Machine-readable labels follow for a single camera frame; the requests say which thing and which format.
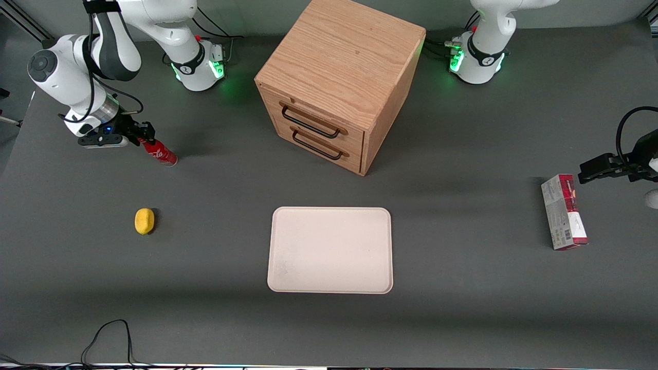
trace red can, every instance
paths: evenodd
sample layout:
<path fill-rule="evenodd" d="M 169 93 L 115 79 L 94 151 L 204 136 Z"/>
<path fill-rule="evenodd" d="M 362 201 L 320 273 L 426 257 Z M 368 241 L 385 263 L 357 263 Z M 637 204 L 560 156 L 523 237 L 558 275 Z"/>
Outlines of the red can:
<path fill-rule="evenodd" d="M 150 143 L 144 139 L 138 139 L 139 142 L 144 145 L 146 152 L 156 158 L 161 164 L 166 167 L 173 167 L 178 162 L 178 157 L 171 150 L 160 142 L 160 140 L 155 140 L 153 143 Z"/>

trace black metal handle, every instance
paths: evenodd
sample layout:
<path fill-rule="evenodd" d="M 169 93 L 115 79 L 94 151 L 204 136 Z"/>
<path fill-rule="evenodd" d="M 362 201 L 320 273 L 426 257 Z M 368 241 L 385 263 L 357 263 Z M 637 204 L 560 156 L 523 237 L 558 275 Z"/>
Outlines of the black metal handle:
<path fill-rule="evenodd" d="M 298 133 L 299 133 L 299 131 L 297 131 L 297 130 L 295 130 L 295 131 L 292 133 L 292 140 L 295 140 L 295 143 L 301 144 L 301 145 L 303 145 L 303 146 L 309 148 L 310 150 L 313 150 L 315 153 L 318 153 L 318 154 L 320 154 L 320 155 L 323 155 L 323 156 L 325 156 L 325 157 L 331 159 L 332 161 L 337 161 L 338 159 L 340 159 L 340 157 L 343 156 L 343 152 L 342 152 L 342 151 L 338 151 L 338 155 L 331 155 L 331 154 L 329 154 L 329 153 L 327 153 L 327 152 L 325 152 L 325 151 L 323 151 L 323 150 L 319 150 L 318 148 L 316 148 L 315 146 L 313 146 L 313 145 L 311 145 L 311 144 L 305 143 L 305 142 L 301 141 L 300 139 L 297 139 L 297 134 L 298 134 Z"/>
<path fill-rule="evenodd" d="M 334 138 L 335 138 L 336 136 L 338 136 L 338 134 L 340 133 L 340 130 L 338 130 L 338 129 L 336 129 L 336 132 L 334 132 L 333 134 L 330 134 L 330 133 L 328 133 L 328 132 L 324 132 L 324 131 L 322 131 L 322 130 L 320 130 L 320 129 L 318 129 L 318 128 L 315 128 L 315 127 L 311 126 L 310 124 L 307 124 L 307 123 L 301 122 L 300 120 L 296 119 L 295 117 L 291 117 L 291 116 L 287 115 L 287 114 L 286 114 L 287 111 L 288 111 L 288 106 L 287 106 L 287 105 L 284 105 L 284 108 L 281 110 L 281 115 L 282 115 L 285 119 L 290 120 L 290 121 L 292 121 L 292 122 L 294 122 L 294 123 L 296 123 L 296 124 L 298 124 L 298 125 L 300 125 L 300 126 L 302 126 L 302 127 L 304 127 L 304 128 L 308 128 L 309 130 L 315 132 L 315 133 L 318 134 L 318 135 L 322 135 L 322 136 L 324 136 L 325 138 L 334 139 Z"/>

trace white tray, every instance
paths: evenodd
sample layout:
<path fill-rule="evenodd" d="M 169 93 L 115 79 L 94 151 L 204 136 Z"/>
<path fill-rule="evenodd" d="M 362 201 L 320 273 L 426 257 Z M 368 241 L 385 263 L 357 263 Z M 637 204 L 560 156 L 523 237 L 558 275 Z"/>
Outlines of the white tray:
<path fill-rule="evenodd" d="M 384 208 L 277 209 L 267 284 L 275 292 L 388 293 L 391 215 Z"/>

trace gray table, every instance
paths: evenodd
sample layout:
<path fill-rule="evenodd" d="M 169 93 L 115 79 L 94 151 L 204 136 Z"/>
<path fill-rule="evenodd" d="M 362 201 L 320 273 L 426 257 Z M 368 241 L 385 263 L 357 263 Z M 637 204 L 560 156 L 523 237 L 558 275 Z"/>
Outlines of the gray table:
<path fill-rule="evenodd" d="M 645 22 L 521 30 L 485 86 L 422 57 L 365 178 L 276 136 L 252 79 L 277 42 L 239 40 L 227 80 L 202 93 L 139 46 L 141 74 L 117 86 L 143 99 L 173 169 L 142 148 L 77 146 L 65 108 L 37 92 L 0 188 L 2 352 L 73 361 L 121 317 L 151 362 L 658 367 L 652 185 L 579 186 L 591 244 L 567 252 L 549 245 L 539 190 L 613 151 L 623 114 L 656 104 Z M 634 117 L 626 147 L 656 118 Z M 393 290 L 271 292 L 282 205 L 389 209 Z M 161 214 L 151 236 L 133 229 L 140 207 Z M 124 348 L 109 328 L 90 360 L 124 361 Z"/>

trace black cable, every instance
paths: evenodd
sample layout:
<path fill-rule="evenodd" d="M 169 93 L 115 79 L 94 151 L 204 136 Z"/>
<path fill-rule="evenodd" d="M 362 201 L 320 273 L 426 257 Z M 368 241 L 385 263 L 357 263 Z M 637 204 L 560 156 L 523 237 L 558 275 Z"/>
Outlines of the black cable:
<path fill-rule="evenodd" d="M 626 124 L 626 121 L 630 118 L 630 116 L 634 115 L 637 112 L 640 111 L 652 111 L 652 112 L 657 112 L 658 113 L 658 107 L 650 107 L 650 106 L 643 106 L 643 107 L 637 107 L 635 109 L 632 109 L 629 111 L 624 118 L 621 119 L 619 122 L 619 126 L 617 127 L 617 137 L 615 138 L 615 147 L 617 148 L 617 155 L 619 156 L 619 159 L 621 159 L 621 163 L 624 165 L 626 169 L 628 169 L 630 172 L 632 172 L 635 176 L 639 178 L 643 178 L 644 180 L 649 180 L 653 181 L 652 178 L 648 177 L 645 174 L 640 174 L 638 171 L 636 171 L 635 168 L 631 167 L 628 164 L 628 161 L 626 160 L 626 157 L 624 156 L 624 153 L 621 149 L 621 133 L 624 130 L 624 125 Z"/>
<path fill-rule="evenodd" d="M 227 38 L 239 38 L 239 39 L 244 38 L 244 36 L 242 36 L 242 35 L 231 36 L 231 35 L 227 34 L 226 31 L 224 31 L 220 26 L 217 25 L 217 23 L 215 23 L 212 19 L 210 19 L 210 17 L 207 16 L 207 15 L 201 10 L 200 7 L 197 7 L 197 9 L 199 9 L 199 13 L 201 13 L 201 15 L 203 15 L 203 16 L 204 16 L 204 17 L 205 17 L 210 23 L 212 23 L 213 26 L 217 27 L 217 29 L 220 30 L 224 35 L 226 35 Z"/>
<path fill-rule="evenodd" d="M 85 364 L 83 364 L 82 362 L 71 362 L 71 363 L 67 363 L 66 365 L 62 365 L 60 367 L 55 367 L 55 368 L 53 368 L 53 370 L 64 370 L 67 367 L 73 366 L 73 365 L 81 365 L 83 367 L 85 366 Z"/>
<path fill-rule="evenodd" d="M 466 30 L 468 30 L 469 28 L 473 27 L 473 25 L 475 24 L 475 22 L 478 21 L 478 19 L 480 19 L 480 13 L 478 13 L 478 16 L 475 17 L 475 19 L 474 19 L 474 20 L 473 20 L 468 26 L 466 26 Z"/>
<path fill-rule="evenodd" d="M 89 14 L 89 35 L 87 36 L 87 47 L 89 49 L 89 52 L 91 53 L 91 35 L 93 34 L 93 20 L 91 19 L 91 14 Z M 89 117 L 89 114 L 91 113 L 91 108 L 93 107 L 93 100 L 95 98 L 94 94 L 94 88 L 93 88 L 93 73 L 87 69 L 87 72 L 89 73 L 89 88 L 91 89 L 91 97 L 89 99 L 89 107 L 87 108 L 87 113 L 82 116 L 81 119 L 79 120 L 70 120 L 66 118 L 64 115 L 58 115 L 59 118 L 71 122 L 71 123 L 80 123 L 83 120 L 85 120 L 87 117 Z"/>
<path fill-rule="evenodd" d="M 10 357 L 10 356 L 5 355 L 5 354 L 0 354 L 0 361 L 9 362 L 9 363 L 13 363 L 15 365 L 18 365 L 17 367 L 13 367 L 13 369 L 52 370 L 52 368 L 48 365 L 42 365 L 40 363 L 22 363 L 20 361 L 15 360 L 13 357 Z"/>
<path fill-rule="evenodd" d="M 194 18 L 192 18 L 192 22 L 194 22 L 194 24 L 196 24 L 197 27 L 199 27 L 199 28 L 201 29 L 201 31 L 204 31 L 205 33 L 207 33 L 207 34 L 209 34 L 209 35 L 213 35 L 213 36 L 216 36 L 216 37 L 218 37 L 218 38 L 226 38 L 226 39 L 230 39 L 230 38 L 231 38 L 231 36 L 218 35 L 218 34 L 214 34 L 214 33 L 210 32 L 210 31 L 206 30 L 206 29 L 205 29 L 202 25 L 200 25 L 200 24 L 197 22 L 197 20 L 194 19 Z"/>
<path fill-rule="evenodd" d="M 138 109 L 137 111 L 135 111 L 135 113 L 133 113 L 133 114 L 136 115 L 136 114 L 138 114 L 138 113 L 142 113 L 142 112 L 144 112 L 144 104 L 143 104 L 138 98 L 136 98 L 136 97 L 134 97 L 134 96 L 128 94 L 127 92 L 123 92 L 123 91 L 121 91 L 121 90 L 119 90 L 119 89 L 117 89 L 117 88 L 113 88 L 112 86 L 110 86 L 110 85 L 104 83 L 103 81 L 100 81 L 100 79 L 98 79 L 98 77 L 96 77 L 96 76 L 94 76 L 93 79 L 96 80 L 96 82 L 98 82 L 99 84 L 101 84 L 103 87 L 108 88 L 108 89 L 114 91 L 115 93 L 119 93 L 119 94 L 121 94 L 121 95 L 123 95 L 123 96 L 127 96 L 127 97 L 129 97 L 130 99 L 133 99 L 134 101 L 136 101 L 137 104 L 139 104 L 139 109 Z"/>
<path fill-rule="evenodd" d="M 426 42 L 426 43 L 431 43 L 432 45 L 445 47 L 445 45 L 444 45 L 442 42 L 438 42 L 438 41 L 430 40 L 430 39 L 428 39 L 428 38 L 425 38 L 425 42 Z"/>
<path fill-rule="evenodd" d="M 233 41 L 236 39 L 231 39 L 231 45 L 228 47 L 228 57 L 226 58 L 226 62 L 230 62 L 231 58 L 233 57 Z"/>
<path fill-rule="evenodd" d="M 96 343 L 96 340 L 98 339 L 98 336 L 101 334 L 101 331 L 102 331 L 107 325 L 110 325 L 110 324 L 113 324 L 113 323 L 123 323 L 123 325 L 126 327 L 126 336 L 128 337 L 128 363 L 129 363 L 130 365 L 132 365 L 133 367 L 135 367 L 135 368 L 139 368 L 137 365 L 135 365 L 135 362 L 136 362 L 136 363 L 143 363 L 143 364 L 145 364 L 145 365 L 155 366 L 155 365 L 153 365 L 152 363 L 138 361 L 138 360 L 135 358 L 135 356 L 133 355 L 133 353 L 132 353 L 132 337 L 130 336 L 130 327 L 128 326 L 128 322 L 127 322 L 126 320 L 124 320 L 124 319 L 116 319 L 116 320 L 108 321 L 107 323 L 103 324 L 103 326 L 101 326 L 101 327 L 96 331 L 96 334 L 93 336 L 93 339 L 91 340 L 91 342 L 89 343 L 89 345 L 87 345 L 87 347 L 85 347 L 85 349 L 82 350 L 82 353 L 80 354 L 80 362 L 81 362 L 83 365 L 85 365 L 85 366 L 90 365 L 90 364 L 86 361 L 86 360 L 87 360 L 87 353 L 89 352 L 89 350 L 91 349 L 91 347 L 93 347 L 93 345 Z"/>
<path fill-rule="evenodd" d="M 475 22 L 476 20 L 478 20 L 478 18 L 480 18 L 480 12 L 475 11 L 475 13 L 473 13 L 468 19 L 468 22 L 466 22 L 466 26 L 464 26 L 464 29 L 468 30 L 468 27 L 472 24 L 471 21 Z"/>
<path fill-rule="evenodd" d="M 425 46 L 422 48 L 422 51 L 428 51 L 428 52 L 430 52 L 431 54 L 436 55 L 437 57 L 446 58 L 446 59 L 450 58 L 450 55 L 447 55 L 447 54 L 441 54 L 441 53 L 439 53 L 438 51 L 435 51 L 435 50 L 430 49 L 429 47 L 427 47 L 427 45 L 425 45 Z"/>

